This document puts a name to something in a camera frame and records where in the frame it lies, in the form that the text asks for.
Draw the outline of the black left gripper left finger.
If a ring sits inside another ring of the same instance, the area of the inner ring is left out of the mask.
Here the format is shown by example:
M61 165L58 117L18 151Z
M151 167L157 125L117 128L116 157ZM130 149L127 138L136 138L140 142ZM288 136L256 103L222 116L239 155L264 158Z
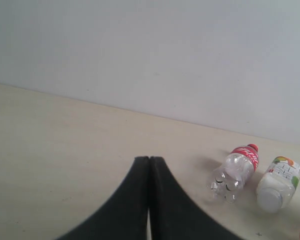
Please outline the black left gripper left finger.
M150 159L138 156L111 197L60 240L146 240Z

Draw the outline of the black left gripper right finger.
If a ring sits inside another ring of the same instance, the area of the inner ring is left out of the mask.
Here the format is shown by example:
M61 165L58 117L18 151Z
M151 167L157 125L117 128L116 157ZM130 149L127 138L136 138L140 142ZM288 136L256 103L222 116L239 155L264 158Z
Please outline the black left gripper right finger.
M187 195L163 157L149 159L148 210L153 240L239 240Z

